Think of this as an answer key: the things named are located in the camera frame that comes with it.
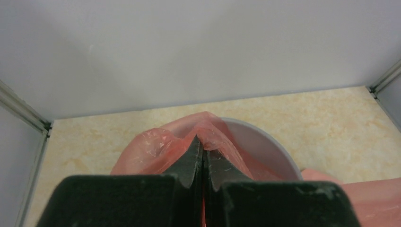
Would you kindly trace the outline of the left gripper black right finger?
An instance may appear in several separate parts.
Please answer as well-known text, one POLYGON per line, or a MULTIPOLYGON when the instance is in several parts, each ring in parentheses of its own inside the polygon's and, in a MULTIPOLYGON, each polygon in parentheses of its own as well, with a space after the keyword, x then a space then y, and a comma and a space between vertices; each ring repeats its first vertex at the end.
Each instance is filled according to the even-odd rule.
POLYGON ((203 154, 209 227, 358 227, 345 192, 328 181, 255 181, 219 152, 203 154))

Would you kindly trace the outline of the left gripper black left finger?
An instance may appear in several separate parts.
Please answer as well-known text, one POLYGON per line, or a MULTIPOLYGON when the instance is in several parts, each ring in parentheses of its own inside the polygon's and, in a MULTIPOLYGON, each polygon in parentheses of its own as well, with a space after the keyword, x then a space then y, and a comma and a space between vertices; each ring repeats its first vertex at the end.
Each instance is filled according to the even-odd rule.
POLYGON ((195 137, 158 175, 73 175, 53 191, 39 227, 200 227, 202 152, 195 137))

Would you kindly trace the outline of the grey plastic trash bin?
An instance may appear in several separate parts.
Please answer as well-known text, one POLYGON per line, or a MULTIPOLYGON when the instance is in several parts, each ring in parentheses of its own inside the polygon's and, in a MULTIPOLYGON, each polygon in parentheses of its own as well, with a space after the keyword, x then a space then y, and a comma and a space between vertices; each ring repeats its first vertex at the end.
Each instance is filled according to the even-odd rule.
POLYGON ((256 181, 302 181, 290 154, 267 132, 232 118, 223 117, 216 127, 239 152, 246 173, 256 181))

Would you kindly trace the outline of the translucent red trash bag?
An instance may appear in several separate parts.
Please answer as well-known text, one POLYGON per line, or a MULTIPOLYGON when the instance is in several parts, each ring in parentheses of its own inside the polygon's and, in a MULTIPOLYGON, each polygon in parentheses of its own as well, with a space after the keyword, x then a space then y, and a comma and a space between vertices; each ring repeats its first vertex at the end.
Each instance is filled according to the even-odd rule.
POLYGON ((195 137, 199 139, 204 150, 217 150, 253 180, 283 179, 246 152, 234 138, 228 125, 207 111, 190 114, 138 134, 123 150, 110 174, 160 174, 188 150, 195 137))

